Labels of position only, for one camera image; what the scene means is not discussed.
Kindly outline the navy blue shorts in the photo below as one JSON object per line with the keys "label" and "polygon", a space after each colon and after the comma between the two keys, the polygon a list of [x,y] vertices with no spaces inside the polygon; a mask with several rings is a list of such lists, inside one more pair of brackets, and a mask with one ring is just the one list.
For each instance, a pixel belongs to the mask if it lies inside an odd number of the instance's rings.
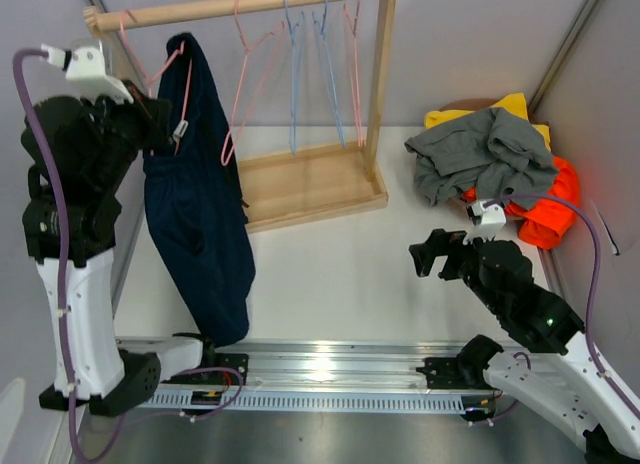
{"label": "navy blue shorts", "polygon": [[203,50],[181,33],[166,51],[158,96],[172,105],[169,130],[187,127],[168,150],[144,156],[146,221],[199,332],[224,347],[249,331],[256,269],[246,203],[236,162],[221,162],[229,124]]}

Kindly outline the orange shorts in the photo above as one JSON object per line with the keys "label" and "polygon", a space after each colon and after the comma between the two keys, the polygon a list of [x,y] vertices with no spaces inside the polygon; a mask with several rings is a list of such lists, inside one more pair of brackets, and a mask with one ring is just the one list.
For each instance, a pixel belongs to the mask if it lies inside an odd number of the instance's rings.
{"label": "orange shorts", "polygon": [[[553,164],[559,174],[555,177],[548,195],[580,205],[580,181],[573,166],[560,157],[553,157]],[[526,210],[510,202],[505,214],[509,219],[520,221],[519,238],[541,249],[549,250],[558,246],[565,233],[575,223],[577,215],[563,204],[540,199],[535,206]]]}

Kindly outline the yellow shorts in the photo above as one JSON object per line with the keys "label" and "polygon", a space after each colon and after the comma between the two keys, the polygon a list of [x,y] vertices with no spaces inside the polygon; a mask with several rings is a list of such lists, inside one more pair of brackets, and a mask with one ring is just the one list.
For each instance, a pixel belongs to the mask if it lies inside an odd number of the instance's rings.
{"label": "yellow shorts", "polygon": [[511,93],[501,99],[470,98],[451,102],[439,110],[429,111],[424,117],[424,127],[431,129],[485,108],[505,109],[514,116],[528,121],[543,137],[546,149],[551,150],[550,126],[535,122],[534,117],[528,112],[526,97],[522,92]]}

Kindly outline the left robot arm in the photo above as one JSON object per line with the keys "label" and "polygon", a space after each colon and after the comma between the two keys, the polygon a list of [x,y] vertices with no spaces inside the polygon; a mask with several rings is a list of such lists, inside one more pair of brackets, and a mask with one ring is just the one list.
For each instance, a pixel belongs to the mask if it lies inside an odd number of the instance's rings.
{"label": "left robot arm", "polygon": [[58,310],[57,271],[62,235],[69,235],[66,344],[76,385],[75,404],[91,414],[116,417],[150,400],[158,385],[184,373],[197,384],[216,374],[213,343],[196,333],[165,340],[117,340],[113,324],[111,269],[115,223],[122,206],[116,192],[141,151],[168,148],[171,105],[125,81],[130,101],[101,94],[95,100],[53,96],[35,106],[51,147],[67,205],[61,226],[52,181],[34,131],[21,144],[33,159],[30,202],[22,223],[27,252],[37,263],[50,309]]}

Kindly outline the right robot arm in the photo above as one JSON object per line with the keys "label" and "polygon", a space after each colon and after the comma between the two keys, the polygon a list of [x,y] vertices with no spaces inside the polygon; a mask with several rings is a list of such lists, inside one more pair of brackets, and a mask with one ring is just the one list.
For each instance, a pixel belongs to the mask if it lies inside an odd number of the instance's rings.
{"label": "right robot arm", "polygon": [[512,241],[466,240],[464,231],[436,229],[408,251],[418,276],[435,260],[438,276],[461,281],[530,356],[554,367],[564,391],[509,356],[484,335],[472,338],[453,358],[427,358],[419,367],[430,389],[500,390],[561,430],[588,463],[636,463],[639,419],[605,380],[608,372],[591,356],[586,326],[560,296],[535,283],[532,263]]}

